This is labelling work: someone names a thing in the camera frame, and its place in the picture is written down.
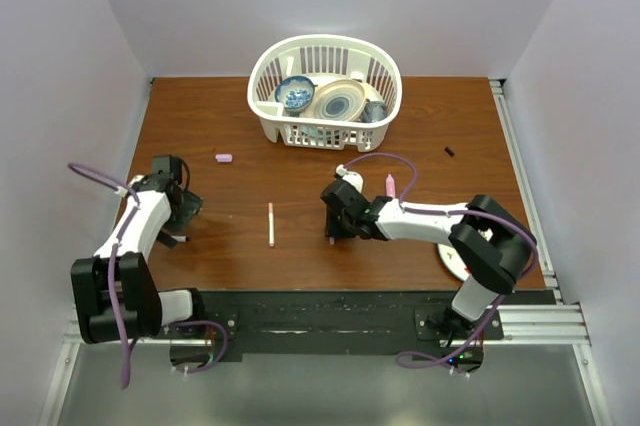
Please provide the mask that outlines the white pink pen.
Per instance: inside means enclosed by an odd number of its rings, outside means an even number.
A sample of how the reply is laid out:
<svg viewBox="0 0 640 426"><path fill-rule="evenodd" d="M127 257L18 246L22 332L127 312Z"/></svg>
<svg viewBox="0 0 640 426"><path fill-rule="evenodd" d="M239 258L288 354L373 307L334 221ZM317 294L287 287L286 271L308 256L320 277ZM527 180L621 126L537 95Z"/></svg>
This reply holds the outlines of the white pink pen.
<svg viewBox="0 0 640 426"><path fill-rule="evenodd" d="M270 248L275 246L275 215L272 202L268 203L268 245Z"/></svg>

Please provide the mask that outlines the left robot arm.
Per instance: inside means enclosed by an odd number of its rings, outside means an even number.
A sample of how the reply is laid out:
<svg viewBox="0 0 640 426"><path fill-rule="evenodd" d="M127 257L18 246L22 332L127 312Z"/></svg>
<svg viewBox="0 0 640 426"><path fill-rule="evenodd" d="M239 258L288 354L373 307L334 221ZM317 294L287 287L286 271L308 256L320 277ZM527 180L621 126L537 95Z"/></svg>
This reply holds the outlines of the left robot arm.
<svg viewBox="0 0 640 426"><path fill-rule="evenodd" d="M128 183L79 163L68 167L126 201L104 244L71 267L82 339L99 344L154 337L171 324L185 338L200 336L207 326L201 294L195 288L158 290L148 266L154 244L172 248L184 241L184 229L202 207L190 190L186 162L155 156L151 171Z"/></svg>

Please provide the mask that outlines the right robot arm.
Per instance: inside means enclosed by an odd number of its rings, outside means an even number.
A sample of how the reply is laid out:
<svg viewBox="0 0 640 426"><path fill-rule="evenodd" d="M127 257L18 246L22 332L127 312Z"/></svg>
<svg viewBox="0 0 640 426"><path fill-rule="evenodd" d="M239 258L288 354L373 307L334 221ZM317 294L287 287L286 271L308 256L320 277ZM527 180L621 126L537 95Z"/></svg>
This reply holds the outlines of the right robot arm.
<svg viewBox="0 0 640 426"><path fill-rule="evenodd" d="M348 180L335 179L320 195L325 234L335 239L417 240L453 249L469 270L443 316L448 332L469 338L481 316L512 293L537 261L537 240L493 198L462 205L426 205L388 196L369 201Z"/></svg>

